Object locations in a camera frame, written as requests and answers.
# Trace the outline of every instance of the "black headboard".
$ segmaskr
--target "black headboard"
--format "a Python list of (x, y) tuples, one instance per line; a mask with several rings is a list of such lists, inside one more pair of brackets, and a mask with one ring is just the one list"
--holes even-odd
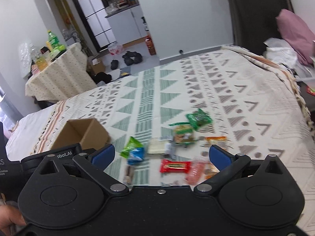
[(229, 0), (234, 44), (262, 55), (264, 41), (281, 38), (276, 17), (282, 9), (293, 11), (290, 0)]

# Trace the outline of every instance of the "cardboard box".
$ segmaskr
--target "cardboard box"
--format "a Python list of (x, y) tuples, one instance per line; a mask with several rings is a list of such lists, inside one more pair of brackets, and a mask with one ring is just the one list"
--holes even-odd
[(111, 139), (104, 127), (94, 118), (68, 120), (55, 140), (51, 150), (80, 143), (82, 149), (99, 150)]
[(105, 72), (106, 69), (101, 59), (94, 59), (92, 56), (88, 58), (88, 67), (92, 70), (93, 75)]

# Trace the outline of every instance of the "pink pillow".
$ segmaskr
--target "pink pillow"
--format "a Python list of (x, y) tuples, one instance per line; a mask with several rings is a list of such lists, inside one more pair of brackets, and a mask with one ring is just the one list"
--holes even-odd
[(304, 65), (312, 64), (315, 34), (308, 25), (299, 16), (285, 9), (281, 10), (276, 20), (282, 38), (298, 53), (299, 62)]

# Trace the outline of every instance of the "red packet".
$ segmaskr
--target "red packet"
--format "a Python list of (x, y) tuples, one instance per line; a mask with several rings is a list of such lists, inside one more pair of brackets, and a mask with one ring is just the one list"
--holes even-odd
[(162, 160), (161, 162), (161, 173), (170, 173), (170, 172), (180, 172), (180, 173), (188, 173), (191, 166), (191, 161), (170, 161), (170, 160)]

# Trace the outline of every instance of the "human hand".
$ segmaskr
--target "human hand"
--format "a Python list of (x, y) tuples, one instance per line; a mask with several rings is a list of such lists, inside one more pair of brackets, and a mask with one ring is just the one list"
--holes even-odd
[(10, 225), (12, 224), (26, 225), (21, 212), (11, 205), (0, 206), (0, 230), (6, 236), (11, 236)]

